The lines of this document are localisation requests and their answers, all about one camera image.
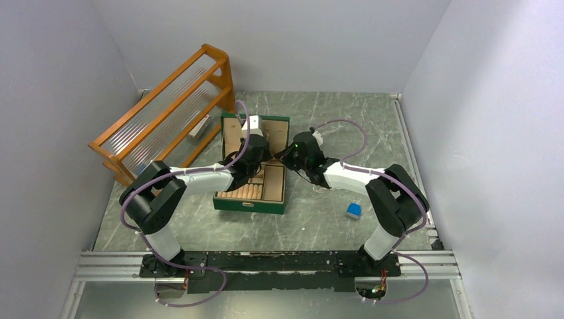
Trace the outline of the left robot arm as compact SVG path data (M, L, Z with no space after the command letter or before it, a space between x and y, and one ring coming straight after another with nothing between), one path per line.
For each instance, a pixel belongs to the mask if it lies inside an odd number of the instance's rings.
M239 150L213 165L182 169L155 161L122 193L121 216L133 220L131 229L159 256L158 268L167 276L176 276L184 267L184 250L169 222L180 200L200 193L235 191L269 159L267 139L251 134L241 139Z

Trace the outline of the green jewelry box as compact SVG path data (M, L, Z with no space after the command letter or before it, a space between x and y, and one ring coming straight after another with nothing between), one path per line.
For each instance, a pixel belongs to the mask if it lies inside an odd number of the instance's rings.
M288 146L290 118L286 116L260 116L260 127L269 142L269 153L275 154ZM235 114L221 115L222 155L235 159L244 142L245 134ZM282 215L285 211L286 168L277 159L261 162L257 174L247 184L234 191L216 192L213 206L216 210L270 213Z

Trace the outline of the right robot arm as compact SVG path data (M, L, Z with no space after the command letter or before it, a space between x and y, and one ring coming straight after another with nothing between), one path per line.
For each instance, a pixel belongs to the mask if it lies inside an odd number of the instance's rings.
M303 171L314 185L345 189L370 199L378 224L361 246L358 262L367 275L383 268L384 257L430 209L427 198L401 165L369 169L341 163L322 152L319 139L310 131L298 133L274 158L287 169Z

